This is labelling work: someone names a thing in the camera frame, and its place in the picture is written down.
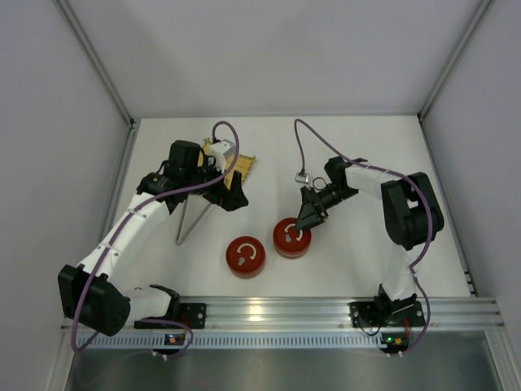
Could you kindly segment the metal tongs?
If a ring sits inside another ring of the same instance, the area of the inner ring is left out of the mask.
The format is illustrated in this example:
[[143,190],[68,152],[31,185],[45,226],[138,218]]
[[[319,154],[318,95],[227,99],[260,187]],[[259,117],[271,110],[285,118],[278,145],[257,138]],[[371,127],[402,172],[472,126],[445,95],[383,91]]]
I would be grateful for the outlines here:
[[182,204],[181,216],[177,225],[175,237],[177,246],[182,246],[186,242],[211,208],[212,205],[202,197],[191,195],[187,198]]

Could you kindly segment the red lid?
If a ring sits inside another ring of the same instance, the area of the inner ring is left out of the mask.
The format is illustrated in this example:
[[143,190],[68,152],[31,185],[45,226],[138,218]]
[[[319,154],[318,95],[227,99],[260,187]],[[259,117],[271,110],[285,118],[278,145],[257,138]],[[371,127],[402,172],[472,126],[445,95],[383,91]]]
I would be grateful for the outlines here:
[[274,227],[272,240],[274,248],[282,257],[295,259],[304,256],[312,242],[312,232],[296,229],[296,219],[287,217]]
[[225,251],[226,264],[232,274],[242,279],[256,277],[265,267],[265,248],[256,238],[240,236]]

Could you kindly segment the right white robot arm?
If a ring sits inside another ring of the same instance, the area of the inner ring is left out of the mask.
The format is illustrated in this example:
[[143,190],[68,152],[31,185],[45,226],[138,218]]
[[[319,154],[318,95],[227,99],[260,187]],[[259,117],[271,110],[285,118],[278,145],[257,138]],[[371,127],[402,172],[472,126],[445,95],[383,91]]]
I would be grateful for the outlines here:
[[353,323],[358,327],[405,324],[409,312],[422,309],[414,268],[444,228],[429,177],[422,172],[403,176],[376,169],[364,159],[346,161],[341,157],[329,159],[324,170],[330,181],[323,189],[300,189],[297,231],[304,233],[321,225],[329,217],[329,209],[359,192],[380,200],[385,229],[393,242],[391,260],[374,298],[352,307]]

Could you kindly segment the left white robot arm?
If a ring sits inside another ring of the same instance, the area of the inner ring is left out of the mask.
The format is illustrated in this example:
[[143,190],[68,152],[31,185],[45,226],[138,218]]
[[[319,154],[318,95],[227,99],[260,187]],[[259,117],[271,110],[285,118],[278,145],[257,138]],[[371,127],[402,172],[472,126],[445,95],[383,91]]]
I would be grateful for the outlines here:
[[59,272],[64,315],[75,326],[105,336],[114,336],[127,323],[144,327],[177,320],[177,292],[158,284],[125,291],[124,274],[141,261],[140,248],[155,228],[189,196],[202,196],[227,212],[248,205],[242,174],[233,168],[238,158],[237,145],[230,140],[215,139],[208,149],[175,141],[168,159],[141,180],[129,206],[93,252]]

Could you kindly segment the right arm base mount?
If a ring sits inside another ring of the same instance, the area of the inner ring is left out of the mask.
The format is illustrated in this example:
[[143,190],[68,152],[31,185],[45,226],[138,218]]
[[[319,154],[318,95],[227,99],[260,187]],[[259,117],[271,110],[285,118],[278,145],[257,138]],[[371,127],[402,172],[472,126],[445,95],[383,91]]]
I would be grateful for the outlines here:
[[405,321],[408,321],[410,327],[423,327],[426,324],[419,301],[354,301],[349,304],[349,309],[353,326],[364,329],[405,327]]

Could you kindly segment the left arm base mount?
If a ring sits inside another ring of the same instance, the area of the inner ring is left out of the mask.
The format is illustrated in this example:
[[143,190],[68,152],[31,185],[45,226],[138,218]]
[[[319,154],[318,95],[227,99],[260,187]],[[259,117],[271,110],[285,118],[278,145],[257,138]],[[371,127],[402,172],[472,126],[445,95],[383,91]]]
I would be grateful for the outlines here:
[[161,323],[152,323],[150,321],[139,320],[134,323],[136,329],[167,329],[174,328],[173,325],[164,323],[164,320],[175,321],[188,326],[190,329],[204,329],[206,322],[207,305],[202,302],[181,303],[174,311],[156,318]]

